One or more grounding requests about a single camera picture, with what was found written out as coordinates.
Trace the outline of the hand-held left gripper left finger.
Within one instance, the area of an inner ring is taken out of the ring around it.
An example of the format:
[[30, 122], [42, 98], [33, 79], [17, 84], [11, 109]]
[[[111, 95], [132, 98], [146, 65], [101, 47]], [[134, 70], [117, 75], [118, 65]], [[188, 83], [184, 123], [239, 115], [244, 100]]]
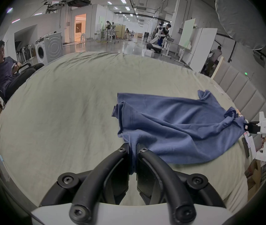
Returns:
[[130, 146], [124, 143], [93, 170], [61, 174], [39, 207], [71, 202], [68, 215], [72, 222], [94, 223], [98, 202], [119, 205], [125, 197], [129, 182], [129, 159]]

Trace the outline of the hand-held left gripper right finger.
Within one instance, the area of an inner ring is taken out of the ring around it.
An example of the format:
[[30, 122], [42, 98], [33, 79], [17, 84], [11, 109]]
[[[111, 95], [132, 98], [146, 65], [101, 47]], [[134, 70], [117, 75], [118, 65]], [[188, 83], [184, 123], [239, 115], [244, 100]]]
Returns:
[[145, 146], [138, 144], [137, 150], [137, 190], [146, 205], [166, 203], [171, 224], [194, 222], [195, 205], [226, 208], [205, 175], [174, 171]]

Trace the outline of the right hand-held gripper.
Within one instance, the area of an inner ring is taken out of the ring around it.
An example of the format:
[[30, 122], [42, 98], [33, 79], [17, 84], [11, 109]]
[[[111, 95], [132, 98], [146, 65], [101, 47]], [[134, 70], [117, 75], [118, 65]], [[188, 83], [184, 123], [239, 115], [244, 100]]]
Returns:
[[[260, 134], [262, 138], [266, 137], [266, 118], [264, 112], [259, 112], [258, 122], [248, 122], [244, 119], [243, 121], [244, 130], [249, 130], [249, 133]], [[266, 141], [263, 142], [263, 147], [256, 152], [256, 160], [266, 161]]]

